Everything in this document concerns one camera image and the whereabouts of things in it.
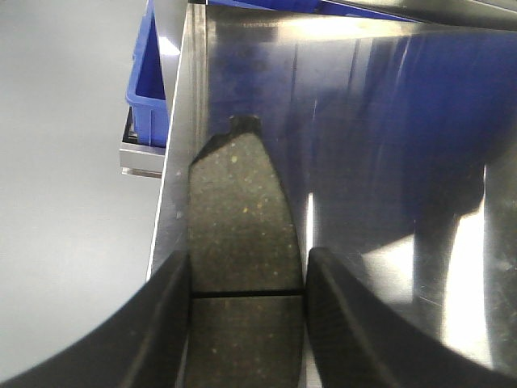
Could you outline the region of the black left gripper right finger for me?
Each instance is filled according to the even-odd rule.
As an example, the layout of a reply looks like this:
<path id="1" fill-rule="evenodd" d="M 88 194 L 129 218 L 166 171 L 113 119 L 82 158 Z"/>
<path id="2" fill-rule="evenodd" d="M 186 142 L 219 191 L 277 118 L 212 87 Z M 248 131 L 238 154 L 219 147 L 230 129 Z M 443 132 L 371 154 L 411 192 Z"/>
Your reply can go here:
<path id="1" fill-rule="evenodd" d="M 306 322 L 324 387 L 514 387 L 393 311 L 328 249 L 309 253 Z"/>

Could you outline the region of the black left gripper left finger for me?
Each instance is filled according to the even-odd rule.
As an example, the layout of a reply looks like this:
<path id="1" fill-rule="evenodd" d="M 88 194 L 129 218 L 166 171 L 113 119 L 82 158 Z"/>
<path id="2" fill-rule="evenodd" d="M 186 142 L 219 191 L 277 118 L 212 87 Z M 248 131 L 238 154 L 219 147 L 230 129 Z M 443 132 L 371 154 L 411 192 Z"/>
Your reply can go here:
<path id="1" fill-rule="evenodd" d="M 176 251 L 105 323 L 4 387 L 173 387 L 190 305 L 191 269 Z"/>

